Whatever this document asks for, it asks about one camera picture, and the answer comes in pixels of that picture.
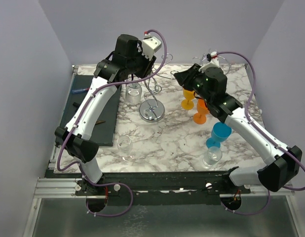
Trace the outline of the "blue plastic wine glass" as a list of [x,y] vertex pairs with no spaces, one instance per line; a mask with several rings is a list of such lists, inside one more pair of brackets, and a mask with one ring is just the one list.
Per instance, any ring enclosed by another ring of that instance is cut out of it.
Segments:
[[232,128],[225,123],[217,122],[211,131],[211,137],[206,140],[207,148],[221,147],[221,143],[226,141],[232,133]]

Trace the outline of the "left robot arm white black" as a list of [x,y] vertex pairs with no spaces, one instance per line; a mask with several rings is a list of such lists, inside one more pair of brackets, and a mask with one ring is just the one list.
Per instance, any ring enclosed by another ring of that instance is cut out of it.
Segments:
[[88,93],[73,118],[64,128],[55,130],[62,140],[62,148],[79,163],[89,181],[87,189],[99,195],[104,189],[103,173],[96,161],[99,146],[90,140],[94,126],[105,105],[122,82],[130,75],[146,78],[156,60],[155,53],[162,42],[146,33],[143,40],[122,34],[117,38],[115,49],[97,64]]

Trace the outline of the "dark grey box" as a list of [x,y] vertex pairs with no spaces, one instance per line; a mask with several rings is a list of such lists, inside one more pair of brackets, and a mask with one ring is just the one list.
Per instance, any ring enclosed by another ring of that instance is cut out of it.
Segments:
[[[55,131],[58,145],[65,141],[67,133],[70,132],[83,106],[90,98],[91,101],[83,111],[73,135],[81,135],[82,139],[92,141],[98,146],[113,146],[121,87],[115,85],[106,87],[99,91],[95,97],[91,97],[91,94],[97,88],[106,83],[107,81],[100,77],[76,76],[72,89],[88,87],[89,91],[87,93],[69,95],[61,124]],[[80,107],[75,108],[73,106],[74,102],[79,103]],[[105,123],[96,124],[98,120],[104,120]]]

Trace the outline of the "clear wine glass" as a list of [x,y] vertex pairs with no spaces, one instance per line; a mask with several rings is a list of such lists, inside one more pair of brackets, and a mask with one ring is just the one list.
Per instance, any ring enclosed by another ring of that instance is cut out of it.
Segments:
[[119,136],[117,139],[117,148],[119,155],[123,160],[129,161],[135,157],[135,152],[133,151],[133,143],[129,136]]
[[218,147],[210,147],[203,157],[203,163],[206,168],[211,168],[222,159],[223,153]]
[[141,101],[142,87],[139,82],[126,85],[125,100],[131,105],[137,105]]

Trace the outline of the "chrome swirl wine glass rack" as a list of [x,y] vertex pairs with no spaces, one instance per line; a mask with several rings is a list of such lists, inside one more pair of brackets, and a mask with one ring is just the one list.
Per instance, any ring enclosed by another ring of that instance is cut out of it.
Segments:
[[144,101],[139,106],[139,115],[142,120],[150,123],[160,121],[165,114],[164,104],[156,98],[156,95],[162,91],[162,86],[158,84],[155,77],[173,79],[158,73],[154,77],[144,81],[144,86],[147,91],[143,94]]

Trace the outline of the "yellow plastic wine glass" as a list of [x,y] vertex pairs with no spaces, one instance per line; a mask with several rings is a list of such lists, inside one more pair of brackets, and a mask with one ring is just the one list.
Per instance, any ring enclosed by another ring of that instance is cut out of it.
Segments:
[[191,110],[194,108],[193,99],[195,98],[194,92],[183,89],[184,100],[181,102],[181,106],[185,110]]

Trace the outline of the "orange plastic wine glass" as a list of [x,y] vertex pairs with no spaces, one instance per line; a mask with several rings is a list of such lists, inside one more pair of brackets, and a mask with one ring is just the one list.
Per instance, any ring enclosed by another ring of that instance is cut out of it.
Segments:
[[208,109],[207,109],[207,107],[205,105],[204,100],[198,99],[196,109],[197,109],[197,113],[195,113],[193,115],[193,121],[196,124],[204,124],[204,123],[206,123],[206,121],[207,121],[207,117],[206,116],[209,114],[209,111],[208,111]]

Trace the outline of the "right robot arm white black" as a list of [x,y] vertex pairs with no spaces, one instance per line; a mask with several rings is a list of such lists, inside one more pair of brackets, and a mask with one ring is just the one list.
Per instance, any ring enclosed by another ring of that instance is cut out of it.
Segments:
[[226,92],[228,78],[221,68],[203,71],[193,64],[188,70],[175,73],[174,78],[183,89],[199,95],[210,114],[236,131],[264,162],[262,166],[232,168],[229,177],[221,182],[226,193],[234,193],[243,185],[263,185],[277,192],[298,174],[301,149],[280,142],[245,114],[242,104]]

